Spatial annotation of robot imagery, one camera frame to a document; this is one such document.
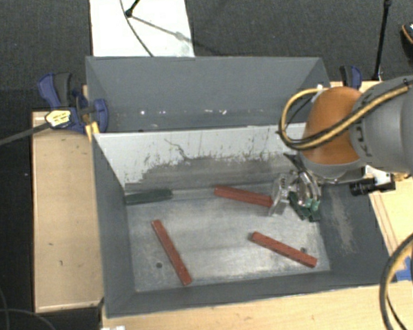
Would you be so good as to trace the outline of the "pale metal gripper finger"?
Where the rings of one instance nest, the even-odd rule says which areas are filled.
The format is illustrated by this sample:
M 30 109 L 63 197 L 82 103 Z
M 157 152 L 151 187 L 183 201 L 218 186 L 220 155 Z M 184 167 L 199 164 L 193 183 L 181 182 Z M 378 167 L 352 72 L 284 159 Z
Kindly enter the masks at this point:
M 268 216 L 280 216 L 285 211 L 286 206 L 289 204 L 288 199 L 276 197 L 272 201 L 272 205 L 268 210 Z
M 272 185 L 272 200 L 288 200 L 291 182 L 290 174 L 280 174 Z

